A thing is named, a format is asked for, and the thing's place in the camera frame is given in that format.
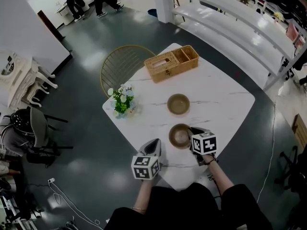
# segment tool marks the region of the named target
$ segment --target human hand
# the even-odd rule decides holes
[[[205,163],[210,163],[212,162],[212,160],[216,160],[214,153],[205,154],[202,156],[202,158],[205,161]]]

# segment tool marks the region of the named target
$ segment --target gray concrete floor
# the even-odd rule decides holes
[[[226,57],[175,25],[160,23],[152,16],[128,8],[119,13],[106,10],[109,11],[106,17],[97,19],[93,12],[86,20],[60,30],[66,36],[64,45],[73,50],[73,59],[57,74],[55,83],[59,88],[50,90],[42,102],[42,111],[69,120],[68,124],[51,122],[51,125],[59,128],[54,132],[58,145],[72,145],[74,149],[63,151],[48,169],[25,162],[28,183],[47,184],[54,177],[56,185],[90,219],[100,220],[102,228],[115,208],[131,207],[140,187],[140,181],[134,180],[130,171],[131,158],[136,152],[102,110],[106,97],[100,86],[100,69],[104,58],[119,46],[141,45],[157,54],[171,43],[178,43],[192,45],[201,57],[255,96],[253,107],[219,161],[235,184],[246,184],[257,198],[272,152],[274,106],[267,95]],[[274,184],[285,165],[278,160],[280,152],[290,155],[296,144],[289,125],[276,110],[274,157],[259,201],[275,230],[286,229],[290,210],[298,202],[296,194]],[[75,215],[66,203],[61,206],[55,203],[48,187],[30,189],[45,211],[44,222],[37,222],[40,229],[63,226]],[[80,230],[96,229],[75,219]]]

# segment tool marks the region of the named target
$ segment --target wooden bowl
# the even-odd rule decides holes
[[[183,94],[174,94],[168,99],[167,107],[171,113],[181,115],[188,111],[190,101]]]
[[[188,128],[189,126],[185,124],[177,124],[171,128],[168,138],[174,147],[179,149],[190,147]]]

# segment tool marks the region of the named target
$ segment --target forearm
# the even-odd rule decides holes
[[[149,203],[150,193],[152,191],[152,186],[153,186],[153,182],[151,180],[144,180],[142,182],[140,192],[139,192],[138,198],[135,201],[133,210],[143,215],[145,214],[147,207],[148,207],[148,203]]]
[[[213,160],[213,157],[211,155],[203,155],[203,159],[206,163],[209,163]],[[223,193],[230,187],[234,186],[234,184],[231,182],[231,180],[227,177],[227,175],[224,173],[224,171],[221,169],[221,167],[218,165],[216,161],[210,162],[208,165],[209,170],[211,174],[214,177],[214,180],[217,184],[217,187],[223,195]]]

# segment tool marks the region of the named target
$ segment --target white shelf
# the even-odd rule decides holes
[[[294,57],[294,45],[276,25],[237,0],[200,0],[235,16],[274,45],[288,59]]]
[[[251,55],[243,49],[203,25],[186,21],[179,25],[180,28],[197,36],[217,51],[222,53],[230,61],[243,70],[261,89],[264,88],[269,72]]]
[[[264,68],[278,74],[283,58],[267,40],[241,21],[201,5],[189,4],[173,9],[173,13],[198,22],[224,36],[254,57]]]

